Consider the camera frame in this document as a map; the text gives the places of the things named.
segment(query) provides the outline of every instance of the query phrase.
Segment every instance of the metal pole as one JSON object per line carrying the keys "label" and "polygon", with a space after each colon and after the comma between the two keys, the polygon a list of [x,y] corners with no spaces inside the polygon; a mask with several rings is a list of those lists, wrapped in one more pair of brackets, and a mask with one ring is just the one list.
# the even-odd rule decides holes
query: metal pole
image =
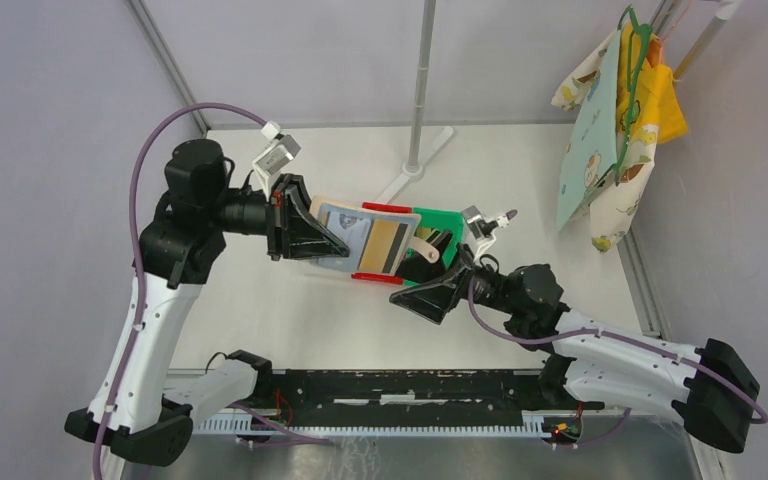
{"label": "metal pole", "polygon": [[[166,44],[163,36],[160,35],[160,30],[157,28],[157,24],[154,23],[154,19],[151,17],[145,2],[143,0],[125,0],[125,3],[131,7],[131,13],[134,14],[134,18],[137,20],[143,34],[145,34],[146,40],[151,45],[155,56],[160,60],[160,64],[163,65],[163,69],[166,71],[169,81],[172,82],[172,86],[175,87],[181,102],[185,106],[198,103],[193,95],[193,91],[190,90],[190,86],[187,84],[187,80],[184,78],[184,74],[181,73],[181,69],[178,67],[178,63],[172,57],[169,45]],[[199,129],[202,135],[206,135],[210,125],[208,125],[207,119],[204,118],[204,114],[201,111],[196,111],[192,113],[192,118],[196,122],[196,128]]]}
{"label": "metal pole", "polygon": [[726,24],[726,20],[723,20],[719,17],[714,17],[711,19],[711,21],[708,23],[708,26],[705,27],[705,30],[702,32],[702,35],[699,35],[699,38],[696,39],[696,43],[693,44],[692,47],[690,47],[690,50],[687,52],[687,55],[684,56],[684,60],[681,61],[678,68],[675,72],[675,79],[681,80],[681,77],[684,76],[685,73],[687,73],[687,69],[690,68],[691,65],[693,65],[693,62],[696,61],[697,58],[699,58],[699,55],[708,48],[708,45],[711,44],[711,41],[714,39],[714,37],[717,36],[718,33],[720,33],[720,30],[723,28],[723,25]]}
{"label": "metal pole", "polygon": [[655,35],[659,37],[664,35],[667,28],[672,25],[671,20],[681,10],[681,5],[684,2],[685,0],[661,0],[655,10],[655,15],[652,16],[652,21],[649,22]]}
{"label": "metal pole", "polygon": [[422,136],[422,115],[425,112],[425,89],[428,86],[428,60],[431,57],[431,31],[434,29],[434,10],[437,0],[425,0],[422,13],[422,38],[419,43],[419,67],[416,72],[416,94],[413,101],[413,123],[408,162],[409,172],[419,171],[419,140]]}
{"label": "metal pole", "polygon": [[684,60],[682,60],[679,64],[674,75],[676,80],[680,80],[681,77],[687,73],[687,69],[690,68],[690,66],[693,65],[693,62],[699,58],[699,55],[701,55],[702,52],[708,48],[708,45],[711,44],[711,41],[714,40],[714,37],[716,37],[717,34],[720,33],[720,30],[722,30],[723,25],[725,25],[726,22],[731,19],[737,9],[740,8],[740,5],[743,3],[743,0],[717,1],[720,4],[720,8],[717,10],[717,13],[714,14],[714,18],[708,22],[708,26],[705,27],[702,35],[699,35],[699,38],[696,39],[696,43],[690,47],[690,51],[688,51],[687,55],[684,56]]}

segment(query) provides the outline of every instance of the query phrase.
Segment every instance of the yellow cloth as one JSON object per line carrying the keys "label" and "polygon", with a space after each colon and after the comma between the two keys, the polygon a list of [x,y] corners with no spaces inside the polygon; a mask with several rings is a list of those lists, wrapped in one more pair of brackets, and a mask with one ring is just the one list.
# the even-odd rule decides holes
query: yellow cloth
{"label": "yellow cloth", "polygon": [[[623,28],[620,39],[619,75],[617,77],[617,132],[623,132],[625,115],[628,111],[628,49],[631,48],[631,67],[640,56],[640,37],[632,35],[631,24]],[[687,122],[681,113],[673,87],[673,71],[660,62],[660,41],[652,37],[646,60],[637,80],[635,109],[632,115],[631,133],[639,137],[641,125],[658,125],[657,141],[667,143],[687,133]]]}

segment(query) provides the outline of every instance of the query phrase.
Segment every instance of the red clip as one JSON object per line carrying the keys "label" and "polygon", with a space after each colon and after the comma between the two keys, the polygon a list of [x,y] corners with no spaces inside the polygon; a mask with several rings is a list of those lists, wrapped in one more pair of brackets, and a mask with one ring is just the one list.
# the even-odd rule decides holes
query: red clip
{"label": "red clip", "polygon": [[413,209],[411,207],[400,207],[398,205],[389,205],[386,203],[373,203],[373,202],[363,202],[361,205],[363,208],[369,209],[369,210],[376,210],[379,212],[387,212],[387,213],[413,213]]}
{"label": "red clip", "polygon": [[378,273],[353,273],[352,279],[354,280],[366,280],[369,282],[387,283],[390,285],[402,285],[404,280],[399,277],[392,277],[390,275],[381,275]]}

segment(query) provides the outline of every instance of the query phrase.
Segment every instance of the pole base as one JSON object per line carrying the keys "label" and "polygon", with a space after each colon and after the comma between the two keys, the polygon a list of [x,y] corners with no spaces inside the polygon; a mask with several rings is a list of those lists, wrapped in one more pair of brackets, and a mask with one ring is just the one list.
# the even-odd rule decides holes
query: pole base
{"label": "pole base", "polygon": [[405,163],[402,164],[402,171],[399,173],[399,176],[375,198],[375,203],[392,202],[409,184],[421,179],[425,174],[425,166],[434,160],[437,154],[440,153],[440,150],[449,143],[449,140],[451,140],[454,135],[454,128],[443,127],[443,131],[431,141],[431,144],[419,152],[419,170],[415,172],[409,171],[407,169],[406,160]]}

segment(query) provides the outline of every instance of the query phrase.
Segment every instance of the green hanger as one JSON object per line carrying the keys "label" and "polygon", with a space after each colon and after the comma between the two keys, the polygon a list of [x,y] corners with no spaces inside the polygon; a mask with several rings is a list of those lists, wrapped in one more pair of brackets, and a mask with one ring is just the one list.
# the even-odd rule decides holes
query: green hanger
{"label": "green hanger", "polygon": [[625,119],[623,121],[623,126],[625,127],[625,136],[623,140],[623,148],[622,152],[620,153],[619,158],[617,159],[617,163],[614,165],[614,168],[616,170],[616,184],[619,184],[620,182],[620,172],[623,165],[623,162],[625,161],[625,154],[628,152],[628,143],[631,138],[631,122],[634,117],[634,103],[635,103],[635,94],[637,93],[637,80],[640,77],[640,71],[643,70],[643,62],[646,61],[646,54],[649,52],[649,42],[652,40],[652,26],[648,24],[639,24],[637,22],[637,15],[634,13],[634,7],[629,5],[628,8],[625,9],[622,16],[620,17],[620,22],[617,25],[617,30],[622,32],[623,28],[623,21],[625,20],[625,16],[628,15],[629,19],[631,20],[631,35],[637,35],[640,37],[640,57],[637,59],[637,64],[634,66],[634,71],[632,72],[631,69],[631,45],[632,42],[629,41],[629,48],[628,48],[628,70],[626,71],[626,85],[628,86],[629,91],[629,99],[628,99],[628,110],[625,114]]}

